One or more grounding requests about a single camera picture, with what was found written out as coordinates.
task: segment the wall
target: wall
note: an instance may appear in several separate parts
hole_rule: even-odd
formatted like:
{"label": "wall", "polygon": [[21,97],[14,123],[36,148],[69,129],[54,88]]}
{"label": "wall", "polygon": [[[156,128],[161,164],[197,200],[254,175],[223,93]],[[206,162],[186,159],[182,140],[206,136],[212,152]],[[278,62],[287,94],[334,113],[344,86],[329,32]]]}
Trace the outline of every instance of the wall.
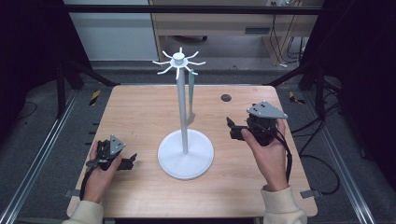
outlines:
{"label": "wall", "polygon": [[[148,5],[147,0],[64,0],[67,5]],[[70,13],[90,61],[158,60],[150,14]]]}

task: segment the beige sleeve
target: beige sleeve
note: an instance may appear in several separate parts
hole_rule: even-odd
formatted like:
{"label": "beige sleeve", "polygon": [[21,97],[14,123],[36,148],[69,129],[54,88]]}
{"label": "beige sleeve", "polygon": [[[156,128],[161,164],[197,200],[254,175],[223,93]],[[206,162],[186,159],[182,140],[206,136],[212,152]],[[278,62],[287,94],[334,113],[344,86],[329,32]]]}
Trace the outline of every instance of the beige sleeve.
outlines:
{"label": "beige sleeve", "polygon": [[265,203],[264,224],[305,224],[306,213],[294,201],[291,187],[270,192],[262,189]]}
{"label": "beige sleeve", "polygon": [[70,219],[63,224],[101,224],[103,222],[103,206],[99,203],[81,201]]}

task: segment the white hooks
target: white hooks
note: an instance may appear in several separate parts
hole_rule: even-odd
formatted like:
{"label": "white hooks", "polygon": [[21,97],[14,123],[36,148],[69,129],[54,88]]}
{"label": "white hooks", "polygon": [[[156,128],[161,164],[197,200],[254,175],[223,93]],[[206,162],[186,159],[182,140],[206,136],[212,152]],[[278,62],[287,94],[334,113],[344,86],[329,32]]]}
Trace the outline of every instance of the white hooks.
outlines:
{"label": "white hooks", "polygon": [[187,66],[189,63],[193,64],[193,65],[203,65],[205,64],[205,62],[203,63],[192,63],[189,62],[190,58],[195,57],[198,54],[199,51],[196,51],[193,55],[191,55],[190,57],[185,57],[185,55],[183,54],[183,49],[182,47],[180,47],[179,52],[175,53],[173,55],[173,57],[169,56],[168,54],[166,54],[166,52],[163,50],[163,55],[165,55],[167,58],[170,58],[171,61],[169,62],[164,62],[164,63],[159,63],[159,62],[154,62],[156,64],[162,65],[162,64],[167,64],[170,63],[170,66],[168,68],[166,68],[164,71],[157,73],[158,75],[162,75],[165,74],[167,71],[169,71],[171,68],[176,68],[177,69],[177,73],[176,73],[176,79],[178,79],[179,77],[179,73],[180,73],[180,68],[186,68],[189,72],[191,71],[191,69]]}

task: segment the wooden tabletop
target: wooden tabletop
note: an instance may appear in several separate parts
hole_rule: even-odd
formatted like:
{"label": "wooden tabletop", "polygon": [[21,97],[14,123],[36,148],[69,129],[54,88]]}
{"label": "wooden tabletop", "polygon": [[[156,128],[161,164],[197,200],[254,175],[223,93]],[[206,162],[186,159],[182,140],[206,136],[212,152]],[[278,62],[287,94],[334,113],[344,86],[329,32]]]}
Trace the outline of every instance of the wooden tabletop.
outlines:
{"label": "wooden tabletop", "polygon": [[[232,100],[223,102],[222,94],[231,95]],[[263,100],[282,110],[273,87],[195,86],[196,116],[189,129],[210,139],[215,157],[203,175],[178,180],[161,168],[157,158],[161,141],[180,129],[177,86],[115,87],[94,141],[115,134],[126,144],[121,155],[129,158],[137,153],[137,158],[132,170],[116,172],[102,200],[104,217],[262,217],[265,207],[260,189],[265,179],[248,145],[231,139],[226,117],[246,125],[247,108]],[[300,195],[309,186],[287,121],[286,125],[285,137],[293,155],[290,184],[297,204],[312,217],[318,209],[313,198]],[[81,164],[76,189],[84,173]],[[73,214],[78,201],[72,198],[67,215]]]}

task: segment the white vertical pole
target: white vertical pole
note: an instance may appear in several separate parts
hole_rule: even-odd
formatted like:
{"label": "white vertical pole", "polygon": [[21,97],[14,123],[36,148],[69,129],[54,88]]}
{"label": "white vertical pole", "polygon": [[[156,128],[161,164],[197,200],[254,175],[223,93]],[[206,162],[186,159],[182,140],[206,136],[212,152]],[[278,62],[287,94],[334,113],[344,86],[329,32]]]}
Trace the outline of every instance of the white vertical pole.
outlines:
{"label": "white vertical pole", "polygon": [[188,137],[187,137],[187,115],[186,115],[186,91],[184,81],[184,69],[179,68],[177,79],[178,109],[180,113],[181,140],[183,143],[184,155],[189,154]]}

